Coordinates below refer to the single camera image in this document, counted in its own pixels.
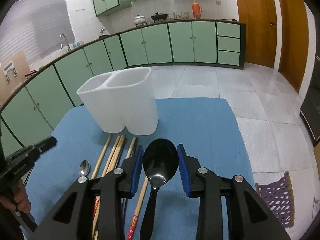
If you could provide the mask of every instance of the black plastic spoon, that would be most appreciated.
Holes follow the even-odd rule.
[[[178,163],[177,149],[167,139],[154,140],[144,152],[143,169],[150,181],[151,193],[141,225],[140,240],[151,238],[158,190],[175,175]]]

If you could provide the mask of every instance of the countertop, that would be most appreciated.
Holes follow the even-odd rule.
[[[51,65],[53,65],[54,63],[56,63],[57,61],[63,59],[64,57],[70,55],[73,52],[76,52],[77,50],[83,49],[86,46],[89,46],[97,41],[101,41],[104,40],[106,38],[115,36],[115,35],[119,35],[121,33],[125,33],[125,32],[129,32],[132,30],[136,30],[136,29],[141,29],[141,28],[145,28],[145,27],[149,27],[149,26],[153,26],[153,25],[159,25],[159,24],[165,24],[165,23],[172,23],[172,22],[188,22],[188,21],[215,21],[215,22],[227,22],[227,23],[233,23],[233,24],[244,24],[244,23],[240,23],[237,21],[233,21],[233,20],[224,20],[224,19],[179,19],[179,20],[172,20],[172,21],[163,21],[163,22],[157,22],[157,23],[150,23],[148,25],[143,25],[143,26],[138,26],[138,27],[133,27],[127,30],[124,30],[122,32],[118,32],[118,33],[114,33],[114,34],[110,34],[110,35],[104,35],[96,40],[90,41],[80,47],[77,47],[76,49],[73,49],[63,55],[61,55],[60,57],[57,57],[55,60],[49,62],[47,65],[43,66],[40,68],[39,71],[37,71],[35,74],[33,74],[32,76],[30,76],[30,78],[26,79],[12,94],[11,96],[8,98],[7,101],[5,101],[3,103],[3,105],[0,107],[0,113],[3,111],[3,109],[7,106],[7,104],[12,100],[12,98],[15,97],[15,95],[21,90],[23,89],[31,80],[33,80],[37,75],[39,75],[41,72],[45,71],[48,67],[50,67]]]

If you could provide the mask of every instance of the window blind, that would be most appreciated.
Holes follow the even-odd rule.
[[[0,62],[22,50],[30,66],[60,49],[61,33],[75,40],[66,0],[18,0],[0,25]]]

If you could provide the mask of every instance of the orange thermos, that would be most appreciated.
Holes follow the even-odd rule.
[[[201,13],[202,13],[201,6],[195,0],[191,3],[191,6],[192,6],[193,17],[195,19],[200,19]]]

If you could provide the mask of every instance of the blue tablecloth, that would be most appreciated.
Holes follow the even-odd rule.
[[[167,138],[176,146],[184,145],[187,155],[198,158],[200,164],[217,175],[231,178],[243,175],[254,186],[250,161],[238,129],[236,118],[227,101],[219,98],[157,99],[159,123],[156,132],[139,136],[144,149],[156,138]],[[127,136],[122,154],[125,158],[133,137],[127,129],[119,134]],[[78,178],[79,165],[86,159],[93,168],[108,137],[91,117],[85,106],[71,109],[52,133],[57,138],[55,148],[46,152],[36,163],[27,184],[32,203],[31,213],[39,224],[63,193]],[[102,174],[108,155],[116,139],[113,135],[101,165]],[[144,180],[142,171],[138,192],[128,201],[125,232],[127,234]],[[141,208],[134,238],[139,239],[142,218],[150,193],[148,186]],[[153,240],[194,240],[198,223],[199,199],[186,197],[179,170],[158,193]],[[228,239],[226,206],[224,239]]]

